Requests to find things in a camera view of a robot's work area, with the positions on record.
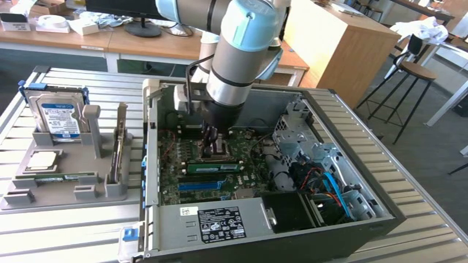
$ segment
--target power supply label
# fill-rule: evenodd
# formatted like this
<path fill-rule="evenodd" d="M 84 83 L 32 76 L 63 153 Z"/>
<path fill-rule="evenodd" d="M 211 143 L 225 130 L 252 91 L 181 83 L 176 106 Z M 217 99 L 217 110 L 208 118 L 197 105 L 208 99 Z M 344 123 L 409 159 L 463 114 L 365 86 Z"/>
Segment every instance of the power supply label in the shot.
<path fill-rule="evenodd" d="M 204 243 L 247 237 L 239 207 L 199 210 L 199 223 Z"/>
<path fill-rule="evenodd" d="M 80 136 L 79 121 L 73 118 L 75 107 L 71 104 L 43 103 L 43 112 L 49 132 L 59 138 Z"/>

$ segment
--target computer monitor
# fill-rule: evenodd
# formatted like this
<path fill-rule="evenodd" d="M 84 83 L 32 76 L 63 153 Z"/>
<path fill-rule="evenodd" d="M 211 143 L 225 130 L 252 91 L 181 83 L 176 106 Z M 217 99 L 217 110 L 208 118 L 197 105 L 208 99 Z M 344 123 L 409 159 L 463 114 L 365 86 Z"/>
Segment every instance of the computer monitor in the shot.
<path fill-rule="evenodd" d="M 139 37 L 156 37 L 161 30 L 145 23 L 145 18 L 167 20 L 157 11 L 155 0 L 87 0 L 87 11 L 141 18 L 125 25 L 125 31 Z"/>

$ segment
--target monitor stand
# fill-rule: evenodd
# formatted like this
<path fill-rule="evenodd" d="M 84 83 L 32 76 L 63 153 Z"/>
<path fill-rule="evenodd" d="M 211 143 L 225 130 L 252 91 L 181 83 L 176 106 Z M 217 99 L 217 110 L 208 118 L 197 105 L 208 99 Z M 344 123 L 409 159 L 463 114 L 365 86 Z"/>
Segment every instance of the monitor stand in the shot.
<path fill-rule="evenodd" d="M 131 22 L 125 26 L 125 31 L 137 37 L 157 37 L 161 34 L 161 30 L 152 23 L 145 23 L 145 19 L 141 18 L 141 22 Z"/>

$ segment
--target orange wire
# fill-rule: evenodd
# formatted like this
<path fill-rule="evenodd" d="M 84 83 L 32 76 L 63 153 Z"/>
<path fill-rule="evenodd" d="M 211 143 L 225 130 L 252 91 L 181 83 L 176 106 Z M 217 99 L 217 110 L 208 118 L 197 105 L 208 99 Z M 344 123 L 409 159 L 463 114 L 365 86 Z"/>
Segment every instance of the orange wire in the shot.
<path fill-rule="evenodd" d="M 341 207 L 341 203 L 339 202 L 336 196 L 333 196 L 331 193 L 328 192 L 323 192 L 324 195 L 329 196 L 331 198 L 333 198 L 335 202 L 337 203 L 337 205 Z"/>

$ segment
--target aluminum slatted table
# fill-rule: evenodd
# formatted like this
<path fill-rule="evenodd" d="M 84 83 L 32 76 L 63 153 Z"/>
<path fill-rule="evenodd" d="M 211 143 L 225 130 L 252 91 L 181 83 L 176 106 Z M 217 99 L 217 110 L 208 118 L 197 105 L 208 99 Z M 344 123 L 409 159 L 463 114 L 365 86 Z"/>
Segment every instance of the aluminum slatted table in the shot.
<path fill-rule="evenodd" d="M 128 103 L 132 145 L 131 189 L 127 200 L 0 211 L 0 262 L 116 262 L 119 230 L 139 221 L 143 146 L 141 82 L 151 76 L 52 68 L 39 81 L 85 85 L 92 104 L 101 106 L 100 128 L 112 131 L 117 104 Z M 327 90 L 313 98 L 408 217 L 384 237 L 336 262 L 468 262 L 468 238 L 403 168 L 380 141 Z M 0 193 L 9 189 L 17 164 L 32 142 L 35 121 L 17 95 L 0 118 Z M 317 126 L 324 140 L 329 140 Z"/>

